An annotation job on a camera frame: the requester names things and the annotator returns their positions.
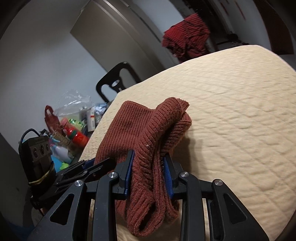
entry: red knitted cloth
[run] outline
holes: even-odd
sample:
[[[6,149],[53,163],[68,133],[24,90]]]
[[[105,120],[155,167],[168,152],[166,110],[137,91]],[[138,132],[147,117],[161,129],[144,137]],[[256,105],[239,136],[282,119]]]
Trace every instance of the red knitted cloth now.
[[[162,159],[191,126],[185,112],[188,106],[186,101],[173,97],[155,110],[126,101],[98,148],[95,164],[108,157],[120,163],[125,161],[128,150],[135,151],[130,198],[115,205],[135,236],[147,236],[164,220],[170,222],[178,217],[178,202],[171,201],[166,192]]]
[[[208,27],[195,13],[165,31],[162,45],[182,63],[206,54],[205,42],[209,35]]]

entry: quilted mattress cover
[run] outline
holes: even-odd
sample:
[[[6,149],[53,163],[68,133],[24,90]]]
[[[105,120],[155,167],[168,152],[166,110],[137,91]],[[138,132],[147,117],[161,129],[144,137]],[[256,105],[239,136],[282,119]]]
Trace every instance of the quilted mattress cover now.
[[[81,159],[95,157],[124,101],[155,108],[171,96],[189,102],[192,118],[173,159],[199,179],[222,179],[274,241],[296,209],[296,72],[255,45],[177,65],[120,92]],[[120,241],[139,240],[120,217],[117,231]],[[178,240],[179,234],[177,221],[141,240]]]

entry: chair backrest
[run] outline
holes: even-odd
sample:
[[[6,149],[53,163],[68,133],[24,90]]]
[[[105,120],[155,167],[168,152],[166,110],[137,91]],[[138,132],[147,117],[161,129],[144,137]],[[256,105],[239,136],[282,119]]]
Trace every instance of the chair backrest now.
[[[120,71],[122,69],[126,69],[130,73],[132,78],[135,80],[136,84],[142,82],[129,63],[121,62],[117,64],[107,74],[105,74],[104,77],[101,78],[100,81],[96,84],[96,91],[105,102],[109,102],[110,100],[108,100],[108,98],[102,93],[103,85],[108,85],[111,89],[115,90],[117,93],[126,89],[120,77]]]

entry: mattress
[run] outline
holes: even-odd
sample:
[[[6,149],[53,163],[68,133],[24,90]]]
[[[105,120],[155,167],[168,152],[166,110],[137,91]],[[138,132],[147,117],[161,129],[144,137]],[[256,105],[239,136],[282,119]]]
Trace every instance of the mattress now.
[[[124,101],[155,108],[171,96],[189,102],[192,119],[173,159],[199,179],[222,179],[274,241],[296,209],[296,72],[256,45],[172,67],[116,96],[81,159],[95,157]],[[138,240],[119,217],[117,231],[118,240]],[[179,234],[180,220],[144,240]]]

